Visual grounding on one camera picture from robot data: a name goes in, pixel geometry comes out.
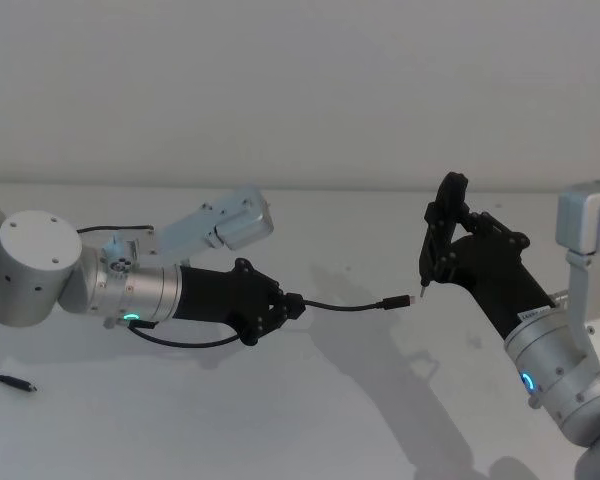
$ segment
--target white table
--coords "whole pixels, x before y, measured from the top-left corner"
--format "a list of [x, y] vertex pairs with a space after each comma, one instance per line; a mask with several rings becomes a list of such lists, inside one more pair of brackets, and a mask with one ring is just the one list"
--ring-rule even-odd
[[[163, 225], [221, 192], [0, 185], [6, 213], [45, 209], [76, 226]], [[286, 291], [343, 304], [419, 292], [433, 194], [267, 192], [276, 230], [241, 252]], [[567, 284], [555, 195], [476, 194], [532, 240], [525, 264], [548, 292]], [[228, 270], [235, 252], [198, 266]], [[401, 312], [310, 309], [260, 341], [170, 351], [101, 319], [55, 311], [0, 326], [0, 479], [569, 479], [582, 450], [527, 395], [478, 307], [432, 286]], [[225, 330], [173, 321], [165, 337]]]

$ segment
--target white wall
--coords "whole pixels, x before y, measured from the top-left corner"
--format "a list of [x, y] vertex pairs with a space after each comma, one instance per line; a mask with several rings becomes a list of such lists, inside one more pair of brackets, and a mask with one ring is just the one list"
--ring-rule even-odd
[[0, 0], [0, 180], [600, 177], [600, 0]]

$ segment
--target black cable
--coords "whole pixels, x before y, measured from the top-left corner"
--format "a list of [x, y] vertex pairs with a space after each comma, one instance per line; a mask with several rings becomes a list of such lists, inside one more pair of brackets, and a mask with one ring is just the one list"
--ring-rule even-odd
[[78, 233], [97, 232], [100, 230], [153, 230], [153, 225], [96, 225], [77, 230]]
[[30, 382], [9, 375], [0, 375], [0, 382], [23, 392], [37, 392], [38, 389]]
[[328, 303], [314, 302], [313, 300], [303, 300], [307, 307], [322, 308], [323, 310], [333, 310], [335, 312], [363, 312], [365, 310], [393, 310], [394, 308], [403, 308], [413, 305], [414, 297], [410, 295], [400, 295], [398, 297], [384, 298], [379, 302], [370, 303], [368, 305], [356, 305], [352, 307], [343, 307], [340, 305], [330, 305]]
[[231, 337], [223, 338], [222, 340], [216, 340], [215, 342], [205, 342], [205, 343], [181, 343], [181, 342], [172, 342], [171, 340], [163, 340], [162, 338], [152, 337], [151, 335], [147, 335], [144, 332], [141, 332], [136, 327], [129, 326], [128, 330], [134, 335], [139, 336], [151, 343], [157, 343], [158, 345], [164, 345], [165, 347], [172, 348], [213, 348], [219, 347], [221, 345], [226, 345], [231, 342], [235, 342], [240, 337], [238, 335], [232, 335]]

